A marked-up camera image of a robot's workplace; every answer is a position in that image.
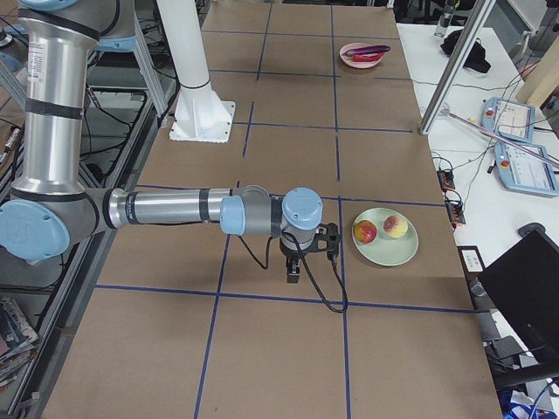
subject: black bag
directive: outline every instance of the black bag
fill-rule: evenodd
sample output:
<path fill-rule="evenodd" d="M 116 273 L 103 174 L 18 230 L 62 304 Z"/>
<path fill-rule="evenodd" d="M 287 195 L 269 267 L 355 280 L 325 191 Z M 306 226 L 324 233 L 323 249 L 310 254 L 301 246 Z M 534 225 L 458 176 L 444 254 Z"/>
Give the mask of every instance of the black bag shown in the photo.
<path fill-rule="evenodd" d="M 448 37 L 445 38 L 445 41 L 440 46 L 446 55 L 450 57 L 452 52 L 454 51 L 454 47 L 458 42 L 458 38 L 462 34 L 462 30 L 452 32 Z M 468 58 L 466 58 L 466 62 L 464 63 L 464 67 L 471 68 L 476 72 L 483 72 L 486 73 L 491 68 L 491 65 L 486 61 L 486 49 L 481 46 L 481 42 L 478 39 L 472 47 Z"/>

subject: blue joint cap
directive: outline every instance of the blue joint cap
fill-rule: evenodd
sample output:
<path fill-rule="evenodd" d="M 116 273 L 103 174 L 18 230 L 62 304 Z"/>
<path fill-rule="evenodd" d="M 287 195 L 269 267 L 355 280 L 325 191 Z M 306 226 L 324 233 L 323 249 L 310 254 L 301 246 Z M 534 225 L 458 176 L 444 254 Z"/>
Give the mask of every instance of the blue joint cap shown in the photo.
<path fill-rule="evenodd" d="M 300 230 L 314 230 L 322 220 L 322 200 L 309 188 L 289 191 L 281 204 L 286 220 Z"/>
<path fill-rule="evenodd" d="M 136 36 L 128 38 L 103 38 L 97 44 L 96 51 L 132 52 L 136 47 Z"/>
<path fill-rule="evenodd" d="M 221 200 L 219 223 L 221 231 L 225 234 L 245 234 L 245 204 L 240 196 L 226 196 Z"/>
<path fill-rule="evenodd" d="M 50 209 L 16 199 L 0 207 L 0 244 L 18 258 L 45 260 L 68 248 L 70 234 Z"/>
<path fill-rule="evenodd" d="M 40 11 L 62 10 L 75 5 L 79 0 L 19 0 L 22 6 Z"/>

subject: pink bowl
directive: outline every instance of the pink bowl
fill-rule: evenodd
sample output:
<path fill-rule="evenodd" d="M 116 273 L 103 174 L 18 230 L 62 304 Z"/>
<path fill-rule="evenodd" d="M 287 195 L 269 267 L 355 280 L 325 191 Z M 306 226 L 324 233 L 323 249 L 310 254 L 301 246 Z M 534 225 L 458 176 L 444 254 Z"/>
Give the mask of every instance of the pink bowl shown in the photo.
<path fill-rule="evenodd" d="M 377 61 L 370 61 L 369 63 L 356 63 L 355 61 L 353 61 L 353 59 L 351 57 L 348 57 L 348 56 L 344 55 L 344 53 L 346 51 L 354 50 L 355 48 L 363 48 L 365 46 L 372 46 L 372 45 L 371 44 L 364 44 L 363 42 L 355 42 L 353 44 L 344 45 L 340 49 L 340 58 L 342 59 L 342 61 L 345 64 L 347 64 L 347 65 L 349 65 L 350 67 L 353 67 L 353 68 L 362 68 L 363 69 L 363 68 L 374 67 L 375 65 L 377 65 L 378 63 L 381 62 L 381 60 L 383 59 L 383 55 Z"/>

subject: label sticker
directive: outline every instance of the label sticker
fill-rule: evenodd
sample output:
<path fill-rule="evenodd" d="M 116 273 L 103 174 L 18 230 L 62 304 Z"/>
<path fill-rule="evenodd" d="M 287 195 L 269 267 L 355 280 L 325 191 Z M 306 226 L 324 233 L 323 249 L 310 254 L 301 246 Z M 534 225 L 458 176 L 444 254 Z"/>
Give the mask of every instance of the label sticker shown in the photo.
<path fill-rule="evenodd" d="M 475 251 L 462 251 L 462 256 L 464 257 L 464 263 L 466 264 L 468 272 L 483 271 L 480 259 Z"/>
<path fill-rule="evenodd" d="M 27 80 L 31 83 L 43 83 L 45 70 L 45 45 L 29 43 L 29 62 L 27 64 Z"/>

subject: green plate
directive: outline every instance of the green plate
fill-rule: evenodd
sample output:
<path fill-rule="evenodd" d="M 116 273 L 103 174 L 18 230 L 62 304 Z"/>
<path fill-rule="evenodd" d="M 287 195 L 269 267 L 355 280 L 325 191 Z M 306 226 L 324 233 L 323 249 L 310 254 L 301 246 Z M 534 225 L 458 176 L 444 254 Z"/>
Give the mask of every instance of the green plate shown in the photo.
<path fill-rule="evenodd" d="M 402 237 L 392 238 L 384 232 L 384 220 L 389 216 L 400 216 L 408 222 L 408 231 Z M 351 236 L 357 249 L 371 262 L 383 266 L 397 266 L 405 264 L 418 251 L 418 232 L 410 220 L 399 212 L 386 208 L 367 209 L 355 219 L 354 223 L 359 223 L 362 220 L 369 220 L 376 226 L 375 240 L 368 244 L 362 244 L 355 240 L 355 237 L 353 237 L 353 225 Z"/>

